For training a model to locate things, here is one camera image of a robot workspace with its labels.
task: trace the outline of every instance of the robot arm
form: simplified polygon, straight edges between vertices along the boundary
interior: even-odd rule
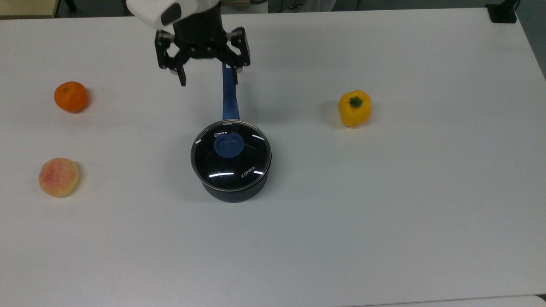
[[[183,65],[190,58],[217,58],[232,68],[237,83],[238,68],[250,65],[250,52],[244,28],[226,33],[218,0],[127,0],[127,7],[138,19],[158,30],[156,53],[160,68],[169,68],[186,85]],[[174,34],[162,30],[172,25]],[[240,50],[236,54],[227,42]],[[179,51],[170,57],[174,43]]]

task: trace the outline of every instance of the black pot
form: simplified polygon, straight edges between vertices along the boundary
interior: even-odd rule
[[[223,120],[205,128],[192,146],[192,167],[205,189],[225,202],[256,195],[268,178],[271,147],[251,123]]]

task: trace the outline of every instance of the bell pepper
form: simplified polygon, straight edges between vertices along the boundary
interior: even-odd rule
[[[345,93],[341,96],[338,109],[345,126],[354,127],[365,123],[372,112],[370,96],[361,90]]]

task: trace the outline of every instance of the saucepan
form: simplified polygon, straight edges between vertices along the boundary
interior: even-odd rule
[[[265,185],[271,146],[255,125],[239,119],[232,69],[223,64],[222,120],[201,131],[192,145],[192,167],[205,189],[224,202],[256,195]]]

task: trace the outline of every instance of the fake peach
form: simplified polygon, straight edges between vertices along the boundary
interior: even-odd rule
[[[69,194],[80,178],[76,163],[67,158],[55,158],[45,162],[41,167],[38,181],[47,194],[63,197]]]

